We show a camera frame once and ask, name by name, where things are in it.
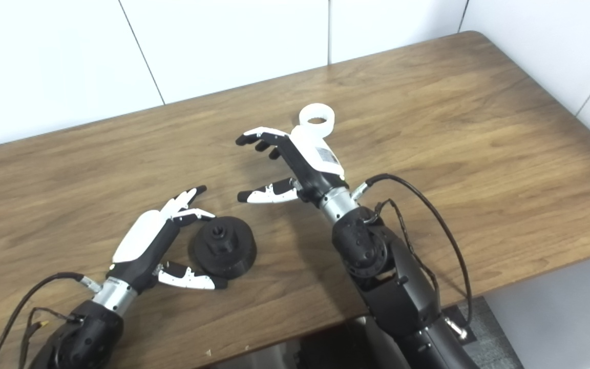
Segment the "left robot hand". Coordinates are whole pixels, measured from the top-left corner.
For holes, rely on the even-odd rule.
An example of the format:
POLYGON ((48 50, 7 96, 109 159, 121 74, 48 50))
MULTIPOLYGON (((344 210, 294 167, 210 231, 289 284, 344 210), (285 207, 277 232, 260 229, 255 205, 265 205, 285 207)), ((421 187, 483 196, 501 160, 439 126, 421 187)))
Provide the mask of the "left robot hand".
POLYGON ((144 212, 124 236, 112 257, 102 290, 131 290, 140 295, 157 283, 193 290, 223 290, 228 282, 195 271, 178 262, 162 262, 183 227, 216 216, 192 208, 197 196, 207 190, 198 186, 171 198, 159 210, 144 212))

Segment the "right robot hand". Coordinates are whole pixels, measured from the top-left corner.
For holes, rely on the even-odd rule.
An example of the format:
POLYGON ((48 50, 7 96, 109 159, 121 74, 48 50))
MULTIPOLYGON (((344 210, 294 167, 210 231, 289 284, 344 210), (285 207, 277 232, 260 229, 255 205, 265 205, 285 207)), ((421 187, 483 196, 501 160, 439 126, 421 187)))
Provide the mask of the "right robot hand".
POLYGON ((255 150, 269 153, 271 160, 279 157, 293 172, 292 177, 269 183, 254 191, 241 191, 241 203, 283 203, 301 199, 315 206, 335 188, 348 189, 345 171, 328 144, 305 126, 295 126, 287 134, 279 129, 254 128, 236 139, 236 145, 255 144, 255 150))

